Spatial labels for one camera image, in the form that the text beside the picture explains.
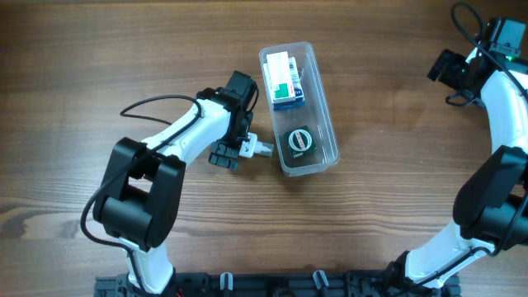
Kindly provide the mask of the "white spray bottle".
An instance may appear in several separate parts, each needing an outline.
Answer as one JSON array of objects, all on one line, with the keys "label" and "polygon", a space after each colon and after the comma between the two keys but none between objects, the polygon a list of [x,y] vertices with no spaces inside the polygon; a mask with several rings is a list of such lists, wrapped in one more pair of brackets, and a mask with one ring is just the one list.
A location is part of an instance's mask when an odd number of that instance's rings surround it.
[{"label": "white spray bottle", "polygon": [[252,158],[254,154],[270,157],[273,150],[273,144],[263,143],[258,140],[256,134],[248,133],[247,139],[242,142],[239,155],[245,158]]}]

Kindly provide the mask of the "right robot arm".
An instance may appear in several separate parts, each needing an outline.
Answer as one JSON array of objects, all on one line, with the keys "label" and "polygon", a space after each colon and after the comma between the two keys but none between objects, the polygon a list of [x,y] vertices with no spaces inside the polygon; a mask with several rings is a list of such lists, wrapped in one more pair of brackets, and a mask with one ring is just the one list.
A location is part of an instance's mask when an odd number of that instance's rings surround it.
[{"label": "right robot arm", "polygon": [[488,113],[492,153],[460,188],[453,219],[421,247],[391,262],[376,285],[387,296],[452,296],[458,271],[482,257],[496,257],[527,243],[527,62],[520,57],[526,23],[510,18],[480,22],[468,38],[469,56],[441,52],[428,78],[454,89]]}]

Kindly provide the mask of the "green Zam-Buk tin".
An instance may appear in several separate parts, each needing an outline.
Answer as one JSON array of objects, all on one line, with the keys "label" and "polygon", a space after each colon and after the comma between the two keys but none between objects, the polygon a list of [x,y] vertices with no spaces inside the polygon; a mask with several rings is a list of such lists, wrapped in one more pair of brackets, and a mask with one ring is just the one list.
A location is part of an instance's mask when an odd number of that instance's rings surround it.
[{"label": "green Zam-Buk tin", "polygon": [[315,138],[307,125],[285,132],[284,140],[292,158],[308,157],[317,150]]}]

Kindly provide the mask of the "white blue Hansaplast box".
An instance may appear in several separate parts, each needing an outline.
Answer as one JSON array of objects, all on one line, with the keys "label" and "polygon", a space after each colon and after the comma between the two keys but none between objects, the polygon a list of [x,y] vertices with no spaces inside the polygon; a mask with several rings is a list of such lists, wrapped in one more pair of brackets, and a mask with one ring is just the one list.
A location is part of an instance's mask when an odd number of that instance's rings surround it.
[{"label": "white blue Hansaplast box", "polygon": [[301,85],[302,75],[299,73],[299,70],[297,68],[295,57],[289,58],[289,70],[290,70],[290,76],[291,76],[293,88],[295,91],[295,98],[289,99],[288,101],[279,101],[278,99],[276,99],[276,91],[279,91],[280,89],[272,84],[271,75],[270,75],[267,63],[264,63],[263,67],[264,67],[264,74],[266,77],[266,82],[269,84],[272,105],[277,104],[277,103],[295,101],[301,98],[304,99],[304,90]]}]

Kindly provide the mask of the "white green medicine box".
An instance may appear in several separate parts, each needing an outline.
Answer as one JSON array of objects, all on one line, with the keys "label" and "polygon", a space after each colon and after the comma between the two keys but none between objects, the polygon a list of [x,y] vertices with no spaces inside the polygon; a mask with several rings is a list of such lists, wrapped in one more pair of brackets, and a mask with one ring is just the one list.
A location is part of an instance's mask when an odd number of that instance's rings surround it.
[{"label": "white green medicine box", "polygon": [[286,51],[266,56],[271,99],[282,104],[295,99],[295,90],[290,74],[289,56]]}]

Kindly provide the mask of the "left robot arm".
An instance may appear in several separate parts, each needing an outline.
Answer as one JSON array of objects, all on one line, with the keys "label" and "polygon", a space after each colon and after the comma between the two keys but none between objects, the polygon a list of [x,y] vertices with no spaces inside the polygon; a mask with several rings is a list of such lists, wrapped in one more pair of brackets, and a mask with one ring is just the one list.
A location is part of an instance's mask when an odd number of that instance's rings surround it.
[{"label": "left robot arm", "polygon": [[80,225],[93,242],[122,249],[128,271],[98,277],[96,296],[185,294],[165,240],[177,217],[186,168],[210,149],[210,163],[236,169],[258,96],[257,83],[234,72],[225,87],[196,93],[192,108],[161,133],[115,144]]}]

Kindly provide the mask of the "blue yellow VapoDrops box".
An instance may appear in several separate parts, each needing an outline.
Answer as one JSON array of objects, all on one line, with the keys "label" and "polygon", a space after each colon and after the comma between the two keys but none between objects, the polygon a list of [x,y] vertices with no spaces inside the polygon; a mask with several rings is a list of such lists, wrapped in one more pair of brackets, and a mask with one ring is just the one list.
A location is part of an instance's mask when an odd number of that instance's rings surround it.
[{"label": "blue yellow VapoDrops box", "polygon": [[301,98],[295,101],[274,104],[273,111],[282,111],[282,110],[296,108],[296,107],[304,106],[304,105],[305,105],[305,99]]}]

